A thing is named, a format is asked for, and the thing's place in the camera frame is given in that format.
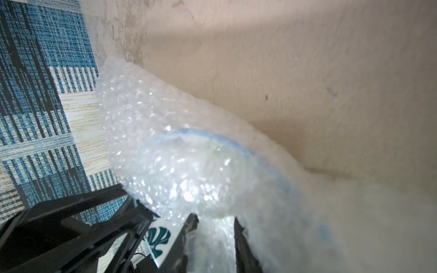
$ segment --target blue patterned rug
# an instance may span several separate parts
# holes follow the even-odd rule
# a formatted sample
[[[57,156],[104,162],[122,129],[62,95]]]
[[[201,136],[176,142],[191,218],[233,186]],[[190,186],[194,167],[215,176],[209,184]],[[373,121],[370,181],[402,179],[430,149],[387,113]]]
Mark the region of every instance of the blue patterned rug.
[[[80,129],[98,120],[98,71],[79,4],[33,2],[0,0],[0,224],[38,202],[116,183],[104,151],[93,157],[98,122]],[[77,217],[105,221],[122,202]]]

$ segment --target bubble wrap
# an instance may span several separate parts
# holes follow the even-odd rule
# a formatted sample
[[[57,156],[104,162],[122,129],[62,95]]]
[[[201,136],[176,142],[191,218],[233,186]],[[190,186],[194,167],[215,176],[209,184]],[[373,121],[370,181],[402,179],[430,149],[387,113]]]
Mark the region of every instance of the bubble wrap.
[[[222,238],[213,219],[237,216],[264,272],[343,270],[329,228],[305,197],[309,176],[281,146],[124,60],[105,62],[96,91],[111,167],[145,206],[174,225],[198,214],[205,221],[199,238],[213,241]],[[196,254],[208,244],[199,239],[192,247]],[[197,258],[189,267],[215,261],[216,270],[226,262]],[[222,272],[235,259],[227,263]]]
[[[236,272],[234,219],[201,219],[184,250],[189,261],[187,272]]]

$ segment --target white label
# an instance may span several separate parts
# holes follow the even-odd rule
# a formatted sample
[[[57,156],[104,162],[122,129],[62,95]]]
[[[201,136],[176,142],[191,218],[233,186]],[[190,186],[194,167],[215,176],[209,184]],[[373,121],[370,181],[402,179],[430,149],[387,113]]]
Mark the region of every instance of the white label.
[[[162,218],[153,217],[153,222],[146,232],[145,239],[150,254],[158,268],[164,262],[168,252],[170,252],[181,229],[182,227],[175,227]]]

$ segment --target beige wall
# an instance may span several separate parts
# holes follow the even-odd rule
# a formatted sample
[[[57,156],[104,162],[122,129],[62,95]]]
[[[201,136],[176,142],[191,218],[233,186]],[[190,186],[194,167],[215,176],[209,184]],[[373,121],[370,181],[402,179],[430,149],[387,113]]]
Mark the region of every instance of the beige wall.
[[[82,9],[98,65],[133,61],[248,120],[311,171],[437,198],[434,0],[82,0]]]

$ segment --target green logo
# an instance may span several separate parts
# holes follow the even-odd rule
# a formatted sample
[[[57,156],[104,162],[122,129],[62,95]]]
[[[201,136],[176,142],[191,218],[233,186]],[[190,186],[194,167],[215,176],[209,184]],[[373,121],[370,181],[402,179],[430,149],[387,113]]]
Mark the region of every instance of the green logo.
[[[147,235],[147,242],[149,243],[150,250],[153,253],[153,256],[158,258],[162,255],[162,250],[156,249],[158,245],[166,245],[168,243],[168,239],[171,236],[171,233],[166,228],[160,227],[160,232],[158,236],[155,238],[156,235],[156,228],[149,228],[148,229],[148,235]]]

